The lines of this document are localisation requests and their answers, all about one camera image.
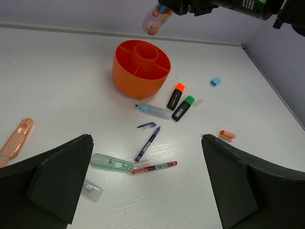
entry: pink bottle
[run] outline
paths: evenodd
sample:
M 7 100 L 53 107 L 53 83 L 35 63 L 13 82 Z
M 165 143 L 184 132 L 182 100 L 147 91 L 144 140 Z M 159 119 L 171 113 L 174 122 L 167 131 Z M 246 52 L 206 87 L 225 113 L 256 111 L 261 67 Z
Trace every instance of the pink bottle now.
M 143 28 L 145 32 L 149 35 L 156 35 L 171 14 L 171 9 L 161 4 L 157 4 L 146 14 L 144 18 Z

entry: orange cap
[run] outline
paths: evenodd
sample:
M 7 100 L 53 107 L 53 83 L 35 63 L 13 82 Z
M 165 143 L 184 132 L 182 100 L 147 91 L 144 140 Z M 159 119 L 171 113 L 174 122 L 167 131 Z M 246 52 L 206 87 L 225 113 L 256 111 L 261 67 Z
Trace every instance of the orange cap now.
M 182 83 L 178 83 L 175 89 L 183 92 L 185 89 L 185 86 Z
M 219 136 L 226 137 L 226 138 L 229 138 L 229 139 L 234 139 L 236 137 L 235 134 L 233 134 L 231 132 L 228 132 L 228 131 L 225 131 L 225 130 L 220 131 Z

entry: green highlighter cap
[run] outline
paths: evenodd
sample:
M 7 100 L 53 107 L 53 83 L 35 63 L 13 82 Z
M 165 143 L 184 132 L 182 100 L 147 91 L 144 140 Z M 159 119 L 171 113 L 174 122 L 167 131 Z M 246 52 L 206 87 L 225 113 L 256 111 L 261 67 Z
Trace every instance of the green highlighter cap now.
M 190 105 L 192 105 L 192 104 L 195 102 L 195 99 L 194 99 L 194 97 L 188 95 L 184 101 L 186 101 L 186 102 L 188 102 Z

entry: cylindrical organizer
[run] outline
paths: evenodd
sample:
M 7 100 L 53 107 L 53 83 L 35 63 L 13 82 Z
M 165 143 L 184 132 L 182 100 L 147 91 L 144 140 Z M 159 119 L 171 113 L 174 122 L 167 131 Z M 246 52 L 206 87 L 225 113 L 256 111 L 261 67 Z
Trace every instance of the cylindrical organizer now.
M 129 40 L 121 43 L 115 51 L 112 78 L 121 92 L 144 99 L 160 90 L 170 70 L 170 60 L 157 46 Z

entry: black highlighter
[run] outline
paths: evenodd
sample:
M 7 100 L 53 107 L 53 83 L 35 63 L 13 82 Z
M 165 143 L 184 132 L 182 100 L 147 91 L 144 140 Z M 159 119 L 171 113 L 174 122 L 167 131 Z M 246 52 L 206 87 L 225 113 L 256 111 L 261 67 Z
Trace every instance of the black highlighter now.
M 187 110 L 194 103 L 195 99 L 192 96 L 187 96 L 186 99 L 180 104 L 180 106 L 175 110 L 172 115 L 173 120 L 179 121 L 181 117 L 187 112 Z
M 170 100 L 168 101 L 167 108 L 171 109 L 172 111 L 176 108 L 179 99 L 181 98 L 181 95 L 184 91 L 184 88 L 185 86 L 182 83 L 177 84 Z

